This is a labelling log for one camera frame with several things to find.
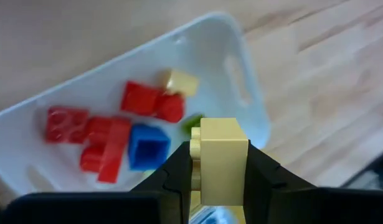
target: tan lego brick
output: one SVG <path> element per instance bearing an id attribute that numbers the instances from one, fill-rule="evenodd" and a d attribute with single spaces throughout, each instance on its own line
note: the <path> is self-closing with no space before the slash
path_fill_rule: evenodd
<path id="1" fill-rule="evenodd" d="M 198 78 L 177 70 L 165 70 L 161 73 L 163 85 L 171 93 L 183 96 L 194 96 L 197 93 Z"/>
<path id="2" fill-rule="evenodd" d="M 201 119 L 201 204 L 243 205 L 247 156 L 235 118 Z"/>

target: lego brick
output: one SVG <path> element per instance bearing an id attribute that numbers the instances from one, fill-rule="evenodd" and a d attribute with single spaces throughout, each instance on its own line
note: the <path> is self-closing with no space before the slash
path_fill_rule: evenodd
<path id="1" fill-rule="evenodd" d="M 201 119 L 201 204 L 243 205 L 247 156 L 235 118 Z"/>
<path id="2" fill-rule="evenodd" d="M 155 117 L 170 123 L 177 123 L 184 116 L 185 106 L 184 98 L 181 95 L 163 94 L 158 98 Z"/>
<path id="3" fill-rule="evenodd" d="M 102 164 L 97 180 L 116 183 L 122 156 L 129 141 L 131 122 L 125 118 L 113 118 L 107 144 L 104 148 Z"/>
<path id="4" fill-rule="evenodd" d="M 171 140 L 159 128 L 136 124 L 131 129 L 128 147 L 130 169 L 157 169 L 168 157 Z"/>
<path id="5" fill-rule="evenodd" d="M 94 116 L 86 125 L 86 134 L 90 144 L 106 144 L 112 126 L 112 118 Z"/>
<path id="6" fill-rule="evenodd" d="M 45 139 L 49 143 L 82 144 L 86 139 L 88 110 L 52 106 L 47 112 Z"/>
<path id="7" fill-rule="evenodd" d="M 87 172 L 99 172 L 103 160 L 104 145 L 86 147 L 80 156 L 80 168 Z"/>
<path id="8" fill-rule="evenodd" d="M 156 101 L 163 91 L 133 81 L 127 81 L 121 102 L 121 110 L 141 116 L 155 114 Z"/>
<path id="9" fill-rule="evenodd" d="M 201 118 L 203 118 L 203 114 L 195 114 L 193 116 L 188 117 L 185 121 L 183 121 L 181 129 L 182 131 L 191 136 L 191 128 L 200 127 L 201 126 Z"/>
<path id="10" fill-rule="evenodd" d="M 198 88 L 198 78 L 176 70 L 161 72 L 163 85 L 170 94 L 179 93 L 183 96 L 194 96 Z"/>

